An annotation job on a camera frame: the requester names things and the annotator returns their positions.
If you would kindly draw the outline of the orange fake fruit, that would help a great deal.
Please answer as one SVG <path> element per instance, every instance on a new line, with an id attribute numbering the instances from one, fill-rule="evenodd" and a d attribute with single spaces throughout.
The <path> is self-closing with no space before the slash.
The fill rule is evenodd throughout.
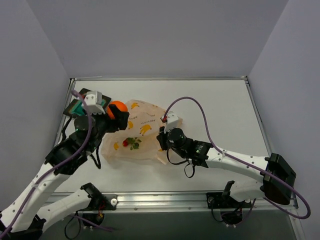
<path id="1" fill-rule="evenodd" d="M 116 117 L 114 115 L 114 110 L 125 113 L 128 111 L 128 108 L 121 101 L 115 100 L 115 101 L 110 102 L 110 104 L 108 105 L 108 107 L 106 109 L 106 113 L 110 117 L 110 119 L 112 119 L 112 120 L 116 119 Z"/>

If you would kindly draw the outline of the banana print plastic bag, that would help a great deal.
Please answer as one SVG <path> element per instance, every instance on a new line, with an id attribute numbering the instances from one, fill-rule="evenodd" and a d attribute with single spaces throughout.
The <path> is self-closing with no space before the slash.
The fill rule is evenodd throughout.
<path id="1" fill-rule="evenodd" d="M 164 165 L 169 161 L 166 152 L 160 148 L 157 140 L 160 127 L 164 126 L 161 117 L 166 110 L 149 102 L 131 99 L 125 103 L 129 118 L 127 128 L 115 133 L 107 133 L 103 137 L 100 154 L 110 164 L 116 160 L 133 160 L 136 162 L 154 160 Z M 130 150 L 123 147 L 126 138 L 141 140 L 139 149 Z"/>

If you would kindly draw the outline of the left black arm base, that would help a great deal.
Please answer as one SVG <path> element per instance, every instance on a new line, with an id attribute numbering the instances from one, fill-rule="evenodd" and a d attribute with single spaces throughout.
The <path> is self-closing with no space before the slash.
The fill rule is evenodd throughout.
<path id="1" fill-rule="evenodd" d="M 81 216 L 100 226 L 105 218 L 104 211 L 115 211 L 117 204 L 118 196 L 116 194 L 105 194 L 98 200 L 91 200 L 88 207 L 82 210 Z"/>

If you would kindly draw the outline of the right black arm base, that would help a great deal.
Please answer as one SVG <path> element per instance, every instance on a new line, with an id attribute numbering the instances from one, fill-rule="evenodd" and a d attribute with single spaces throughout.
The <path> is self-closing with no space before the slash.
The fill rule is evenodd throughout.
<path id="1" fill-rule="evenodd" d="M 207 192 L 206 200 L 213 219 L 227 226 L 240 224 L 245 218 L 243 210 L 252 207 L 250 200 L 237 202 L 230 196 L 223 196 L 222 192 Z"/>

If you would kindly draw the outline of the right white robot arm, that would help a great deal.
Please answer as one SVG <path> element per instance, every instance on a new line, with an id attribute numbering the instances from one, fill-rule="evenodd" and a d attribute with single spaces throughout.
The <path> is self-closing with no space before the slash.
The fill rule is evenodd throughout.
<path id="1" fill-rule="evenodd" d="M 192 168 L 222 169 L 248 177 L 243 183 L 227 182 L 222 193 L 223 203 L 227 206 L 263 197 L 280 205 L 288 205 L 291 201 L 296 173 L 280 154 L 252 156 L 217 150 L 211 143 L 186 137 L 177 127 L 171 130 L 160 127 L 156 139 L 162 150 L 172 150 Z"/>

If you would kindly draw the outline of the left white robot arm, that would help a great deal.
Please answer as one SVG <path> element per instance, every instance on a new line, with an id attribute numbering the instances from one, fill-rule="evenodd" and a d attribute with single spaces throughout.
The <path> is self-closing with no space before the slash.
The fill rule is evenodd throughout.
<path id="1" fill-rule="evenodd" d="M 77 116 L 75 131 L 57 144 L 45 157 L 39 172 L 19 197 L 0 212 L 2 240 L 37 240 L 52 224 L 77 210 L 95 210 L 102 194 L 91 183 L 74 195 L 48 206 L 52 193 L 83 165 L 101 144 L 106 133 L 125 130 L 129 112 L 111 103 L 105 114 Z"/>

